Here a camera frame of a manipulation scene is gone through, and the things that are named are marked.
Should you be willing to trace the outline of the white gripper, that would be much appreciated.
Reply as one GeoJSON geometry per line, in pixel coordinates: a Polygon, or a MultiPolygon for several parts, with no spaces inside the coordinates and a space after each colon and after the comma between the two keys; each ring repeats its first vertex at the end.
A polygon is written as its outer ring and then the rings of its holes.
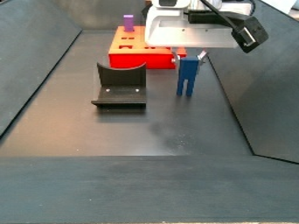
{"type": "MultiPolygon", "coordinates": [[[[178,46],[234,48],[232,29],[216,22],[217,16],[206,18],[210,13],[200,0],[152,0],[145,13],[143,42],[149,46],[172,47],[172,63],[180,68],[178,46]]],[[[205,50],[197,55],[198,65],[205,63],[205,50]]]]}

